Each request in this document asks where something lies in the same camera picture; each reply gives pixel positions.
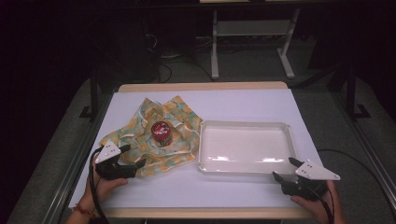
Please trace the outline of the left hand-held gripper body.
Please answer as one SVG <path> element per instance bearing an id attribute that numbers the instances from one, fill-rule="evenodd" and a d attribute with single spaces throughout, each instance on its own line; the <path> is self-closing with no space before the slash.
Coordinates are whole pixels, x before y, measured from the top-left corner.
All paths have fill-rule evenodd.
<path id="1" fill-rule="evenodd" d="M 121 154 L 120 148 L 114 142 L 108 140 L 101 147 L 101 151 L 95 160 L 96 173 L 106 180 L 134 178 L 135 166 L 119 164 Z"/>

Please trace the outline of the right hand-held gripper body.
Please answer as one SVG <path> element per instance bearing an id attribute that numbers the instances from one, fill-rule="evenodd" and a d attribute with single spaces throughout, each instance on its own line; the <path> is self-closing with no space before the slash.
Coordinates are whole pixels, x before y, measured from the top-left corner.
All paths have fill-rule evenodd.
<path id="1" fill-rule="evenodd" d="M 341 176 L 315 163 L 314 161 L 303 161 L 303 165 L 296 167 L 294 173 L 297 175 L 295 181 L 287 181 L 280 184 L 285 195 L 299 196 L 306 200 L 318 200 L 328 192 L 327 180 L 340 180 Z"/>

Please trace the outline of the red round can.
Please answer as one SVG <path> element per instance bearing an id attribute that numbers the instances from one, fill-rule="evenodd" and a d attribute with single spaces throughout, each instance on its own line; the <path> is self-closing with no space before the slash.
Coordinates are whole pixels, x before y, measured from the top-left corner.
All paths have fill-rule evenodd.
<path id="1" fill-rule="evenodd" d="M 172 131 L 164 121 L 157 121 L 151 126 L 151 134 L 159 147 L 167 147 L 172 143 Z"/>

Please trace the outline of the white plastic tray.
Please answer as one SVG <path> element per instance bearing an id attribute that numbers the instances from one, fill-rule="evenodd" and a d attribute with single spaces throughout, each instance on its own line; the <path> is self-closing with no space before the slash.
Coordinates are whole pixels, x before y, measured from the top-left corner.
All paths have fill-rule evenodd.
<path id="1" fill-rule="evenodd" d="M 283 122 L 290 126 L 296 159 L 319 162 L 291 91 L 181 91 L 178 96 L 204 121 Z M 123 208 L 286 208 L 292 205 L 271 173 L 206 173 L 198 158 L 168 172 L 138 177 L 115 189 L 102 207 Z"/>
<path id="2" fill-rule="evenodd" d="M 296 157 L 283 122 L 206 120 L 201 124 L 198 168 L 206 173 L 290 175 Z"/>

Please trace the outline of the yellow green patterned cloth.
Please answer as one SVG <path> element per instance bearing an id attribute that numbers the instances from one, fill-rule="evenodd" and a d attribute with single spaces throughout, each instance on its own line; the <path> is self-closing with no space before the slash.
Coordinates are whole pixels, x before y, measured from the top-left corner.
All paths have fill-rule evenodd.
<path id="1" fill-rule="evenodd" d="M 169 146 L 160 147 L 154 140 L 151 127 L 156 121 L 164 121 L 170 126 L 172 142 Z M 202 122 L 179 96 L 164 104 L 146 98 L 129 123 L 106 135 L 99 145 L 111 140 L 118 147 L 130 146 L 130 150 L 120 155 L 120 160 L 133 164 L 145 159 L 145 166 L 136 175 L 158 175 L 195 160 Z"/>

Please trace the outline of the person's right hand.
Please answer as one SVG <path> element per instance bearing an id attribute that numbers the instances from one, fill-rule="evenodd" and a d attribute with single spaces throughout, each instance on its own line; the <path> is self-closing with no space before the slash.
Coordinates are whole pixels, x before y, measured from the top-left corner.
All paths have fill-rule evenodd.
<path id="1" fill-rule="evenodd" d="M 333 181 L 327 181 L 328 192 L 322 197 L 322 201 L 325 202 L 329 209 L 332 211 L 333 216 L 344 216 L 341 200 L 336 189 L 336 186 Z M 312 214 L 313 219 L 320 224 L 320 221 L 327 217 L 328 214 L 321 200 L 317 200 L 315 202 L 308 201 L 299 196 L 291 196 L 290 199 L 299 204 L 301 207 L 306 209 Z"/>

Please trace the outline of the person's left hand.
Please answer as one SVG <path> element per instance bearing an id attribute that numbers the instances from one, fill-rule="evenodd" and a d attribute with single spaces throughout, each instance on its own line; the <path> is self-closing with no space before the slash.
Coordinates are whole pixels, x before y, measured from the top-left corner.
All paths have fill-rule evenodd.
<path id="1" fill-rule="evenodd" d="M 103 202 L 114 189 L 127 184 L 128 180 L 125 178 L 106 180 L 101 178 L 97 173 L 93 173 L 93 186 L 95 187 L 96 200 L 98 203 Z M 92 196 L 92 186 L 89 178 L 87 178 L 86 188 L 84 190 L 83 196 L 78 202 L 78 205 L 83 210 L 87 211 L 93 211 L 95 209 L 95 203 Z"/>

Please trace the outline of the black metal stand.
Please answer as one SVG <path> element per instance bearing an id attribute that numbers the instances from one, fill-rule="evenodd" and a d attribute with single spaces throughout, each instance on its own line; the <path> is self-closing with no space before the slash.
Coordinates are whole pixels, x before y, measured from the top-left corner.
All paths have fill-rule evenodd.
<path id="1" fill-rule="evenodd" d="M 355 104 L 356 74 L 353 64 L 346 64 L 346 112 L 353 120 L 370 118 L 371 115 L 364 105 Z"/>
<path id="2" fill-rule="evenodd" d="M 91 104 L 89 106 L 84 106 L 79 116 L 81 118 L 94 120 L 98 114 L 99 108 L 98 83 L 95 74 L 91 74 L 90 76 L 90 100 Z"/>

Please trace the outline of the white metal desk frame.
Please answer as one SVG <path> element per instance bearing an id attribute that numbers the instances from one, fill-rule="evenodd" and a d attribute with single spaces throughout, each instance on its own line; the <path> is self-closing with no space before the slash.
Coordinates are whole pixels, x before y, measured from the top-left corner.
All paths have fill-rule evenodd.
<path id="1" fill-rule="evenodd" d="M 295 78 L 287 53 L 290 41 L 299 18 L 300 9 L 297 8 L 288 20 L 264 21 L 220 21 L 218 12 L 213 12 L 212 22 L 212 50 L 211 50 L 211 77 L 219 79 L 218 38 L 224 36 L 269 36 L 283 35 L 285 42 L 277 49 L 279 60 L 282 63 L 286 77 Z"/>

